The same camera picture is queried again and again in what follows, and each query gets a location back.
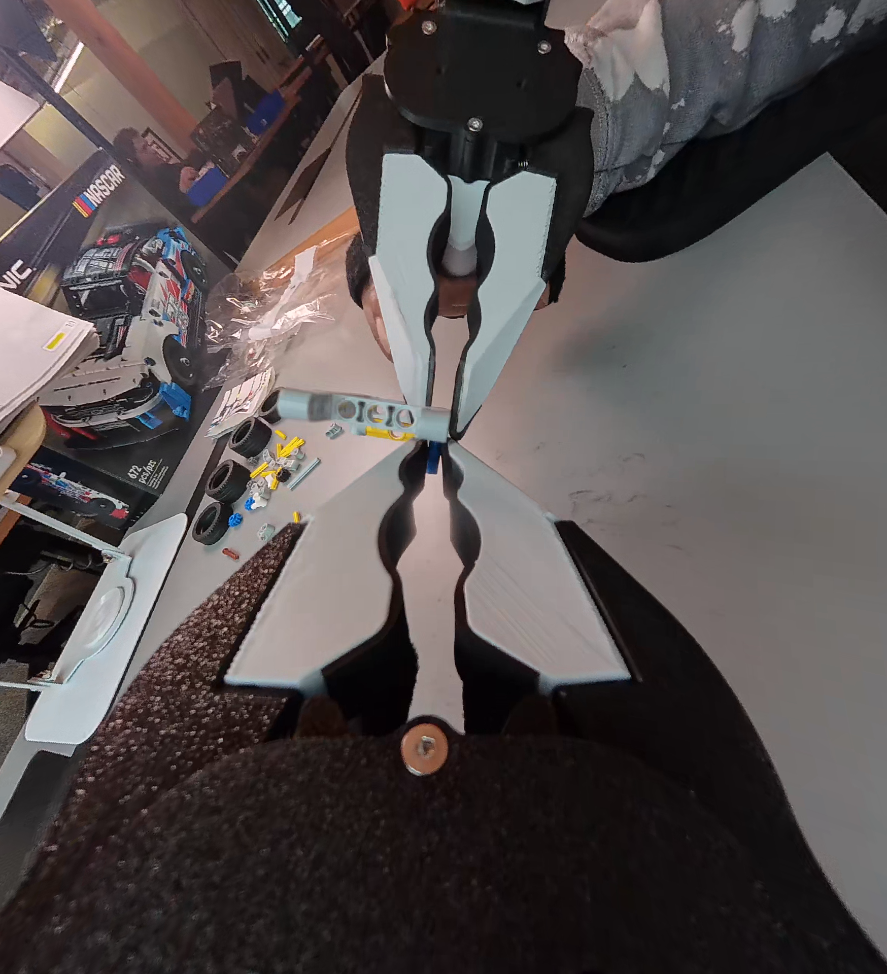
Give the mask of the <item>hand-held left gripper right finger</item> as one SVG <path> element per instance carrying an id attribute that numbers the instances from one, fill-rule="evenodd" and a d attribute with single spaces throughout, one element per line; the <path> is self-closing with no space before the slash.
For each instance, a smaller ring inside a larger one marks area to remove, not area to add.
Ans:
<path id="1" fill-rule="evenodd" d="M 454 591 L 454 654 L 465 679 L 544 694 L 628 681 L 631 670 L 559 532 L 558 521 L 467 448 L 442 463 Z"/>

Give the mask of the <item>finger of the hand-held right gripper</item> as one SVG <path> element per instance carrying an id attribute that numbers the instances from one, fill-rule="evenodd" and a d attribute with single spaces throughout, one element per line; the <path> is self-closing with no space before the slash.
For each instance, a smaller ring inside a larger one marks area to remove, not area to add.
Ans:
<path id="1" fill-rule="evenodd" d="M 490 260 L 477 274 L 475 304 L 469 311 L 474 334 L 463 351 L 454 388 L 454 440 L 465 434 L 492 391 L 544 292 L 556 188 L 553 177 L 510 177 L 486 191 L 477 255 Z"/>
<path id="2" fill-rule="evenodd" d="M 437 297 L 432 243 L 450 210 L 450 184 L 418 155 L 382 158 L 377 246 L 369 260 L 404 400 L 428 406 L 435 351 L 428 330 Z"/>

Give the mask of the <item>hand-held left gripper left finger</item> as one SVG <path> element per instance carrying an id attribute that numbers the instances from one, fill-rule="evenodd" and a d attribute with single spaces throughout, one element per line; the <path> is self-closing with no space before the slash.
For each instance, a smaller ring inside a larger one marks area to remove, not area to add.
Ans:
<path id="1" fill-rule="evenodd" d="M 401 609 L 397 566 L 414 536 L 424 443 L 403 443 L 310 515 L 231 659 L 230 688 L 330 694 L 337 664 Z"/>

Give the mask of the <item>grey toy brick frame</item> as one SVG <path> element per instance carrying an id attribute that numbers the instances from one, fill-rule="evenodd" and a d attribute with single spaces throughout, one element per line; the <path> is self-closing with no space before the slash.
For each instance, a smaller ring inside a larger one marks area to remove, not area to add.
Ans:
<path id="1" fill-rule="evenodd" d="M 337 439 L 356 435 L 393 443 L 420 441 L 427 445 L 433 469 L 448 451 L 447 409 L 366 395 L 279 388 L 285 390 L 282 421 L 320 424 L 325 427 L 325 434 L 332 423 L 338 423 L 344 432 Z"/>

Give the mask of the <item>person's right forearm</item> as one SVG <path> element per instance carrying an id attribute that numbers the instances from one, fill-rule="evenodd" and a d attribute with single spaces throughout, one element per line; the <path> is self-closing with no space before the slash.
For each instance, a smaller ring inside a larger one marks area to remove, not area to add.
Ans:
<path id="1" fill-rule="evenodd" d="M 584 216 L 884 39 L 887 1 L 603 2 L 565 31 L 583 66 L 577 104 L 594 112 Z"/>

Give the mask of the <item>grey desk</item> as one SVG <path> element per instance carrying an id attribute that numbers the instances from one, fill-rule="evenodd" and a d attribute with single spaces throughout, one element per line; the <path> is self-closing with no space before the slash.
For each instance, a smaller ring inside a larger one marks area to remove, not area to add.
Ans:
<path id="1" fill-rule="evenodd" d="M 824 158 L 690 250 L 568 262 L 466 448 L 698 640 L 887 956 L 887 217 Z"/>

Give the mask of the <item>person's right hand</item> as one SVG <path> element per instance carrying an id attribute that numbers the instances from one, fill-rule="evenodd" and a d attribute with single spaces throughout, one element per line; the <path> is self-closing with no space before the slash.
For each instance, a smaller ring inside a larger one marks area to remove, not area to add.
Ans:
<path id="1" fill-rule="evenodd" d="M 366 279 L 364 287 L 362 290 L 362 308 L 364 311 L 365 321 L 369 327 L 371 334 L 377 342 L 377 346 L 385 359 L 393 361 L 393 354 L 391 346 L 389 343 L 389 338 L 387 335 L 386 324 L 384 321 L 384 316 L 379 304 L 379 299 L 377 295 L 377 289 L 374 285 L 373 278 L 370 271 L 368 270 L 368 264 L 365 265 L 366 269 Z"/>

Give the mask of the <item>pile of yellow grey bricks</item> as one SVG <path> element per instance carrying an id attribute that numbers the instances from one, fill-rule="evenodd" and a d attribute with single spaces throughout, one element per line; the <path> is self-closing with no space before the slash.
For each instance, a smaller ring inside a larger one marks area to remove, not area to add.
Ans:
<path id="1" fill-rule="evenodd" d="M 267 506 L 275 492 L 290 485 L 305 468 L 306 440 L 298 435 L 279 433 L 276 431 L 268 445 L 252 460 L 253 469 L 244 498 L 246 511 Z"/>

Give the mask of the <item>wood-edged grey table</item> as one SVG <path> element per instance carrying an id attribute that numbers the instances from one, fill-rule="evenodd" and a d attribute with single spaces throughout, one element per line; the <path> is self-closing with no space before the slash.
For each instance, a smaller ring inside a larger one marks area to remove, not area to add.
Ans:
<path id="1" fill-rule="evenodd" d="M 345 143 L 363 77 L 342 91 L 305 157 L 241 259 L 238 273 L 263 271 L 352 207 Z"/>

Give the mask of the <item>clear plastic bag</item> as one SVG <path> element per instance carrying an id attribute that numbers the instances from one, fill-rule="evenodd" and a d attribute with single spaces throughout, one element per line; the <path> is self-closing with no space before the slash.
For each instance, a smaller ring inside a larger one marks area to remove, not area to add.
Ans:
<path id="1" fill-rule="evenodd" d="M 298 340 L 336 323 L 349 301 L 345 255 L 351 239 L 324 239 L 266 270 L 231 274 L 213 288 L 201 332 L 209 385 L 265 371 Z"/>

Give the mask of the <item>small blue bin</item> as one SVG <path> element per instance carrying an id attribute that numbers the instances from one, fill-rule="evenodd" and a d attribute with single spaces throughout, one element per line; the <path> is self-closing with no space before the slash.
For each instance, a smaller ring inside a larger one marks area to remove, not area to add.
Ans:
<path id="1" fill-rule="evenodd" d="M 268 91 L 255 107 L 244 115 L 244 127 L 255 137 L 262 136 L 287 108 L 285 95 L 279 89 Z"/>
<path id="2" fill-rule="evenodd" d="M 194 207 L 211 203 L 227 187 L 229 177 L 215 164 L 198 171 L 197 177 L 185 191 L 187 199 Z"/>

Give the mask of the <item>sticker sheet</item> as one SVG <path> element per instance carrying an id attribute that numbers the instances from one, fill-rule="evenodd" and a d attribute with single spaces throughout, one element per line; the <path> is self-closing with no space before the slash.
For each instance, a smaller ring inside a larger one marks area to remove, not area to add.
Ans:
<path id="1" fill-rule="evenodd" d="M 234 431 L 244 421 L 256 418 L 268 394 L 275 387 L 275 369 L 268 367 L 230 388 L 219 403 L 206 437 L 218 439 Z"/>

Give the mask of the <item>white book stand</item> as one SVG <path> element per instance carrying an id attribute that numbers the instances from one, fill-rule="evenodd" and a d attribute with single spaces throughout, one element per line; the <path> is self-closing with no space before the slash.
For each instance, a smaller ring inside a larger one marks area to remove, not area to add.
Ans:
<path id="1" fill-rule="evenodd" d="M 14 449 L 0 445 L 0 480 L 17 460 Z M 25 682 L 0 680 L 0 688 L 40 695 L 25 724 L 27 740 L 77 746 L 109 712 L 190 521 L 178 513 L 111 545 L 21 505 L 1 488 L 0 505 L 96 549 L 106 562 L 51 674 Z"/>

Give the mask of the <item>toy car set box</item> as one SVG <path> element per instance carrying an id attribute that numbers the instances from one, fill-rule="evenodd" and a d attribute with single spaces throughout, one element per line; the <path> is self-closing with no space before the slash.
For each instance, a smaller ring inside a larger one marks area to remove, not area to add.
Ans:
<path id="1" fill-rule="evenodd" d="M 224 276 L 103 150 L 0 237 L 0 289 L 90 323 L 97 340 L 38 397 L 46 435 L 15 491 L 120 532 L 143 515 L 210 406 L 204 310 Z"/>

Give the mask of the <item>white instruction booklet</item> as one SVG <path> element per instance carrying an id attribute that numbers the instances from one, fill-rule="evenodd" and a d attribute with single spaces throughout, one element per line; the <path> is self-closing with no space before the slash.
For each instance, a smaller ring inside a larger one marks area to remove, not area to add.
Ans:
<path id="1" fill-rule="evenodd" d="M 97 346 L 92 323 L 0 288 L 0 431 Z"/>

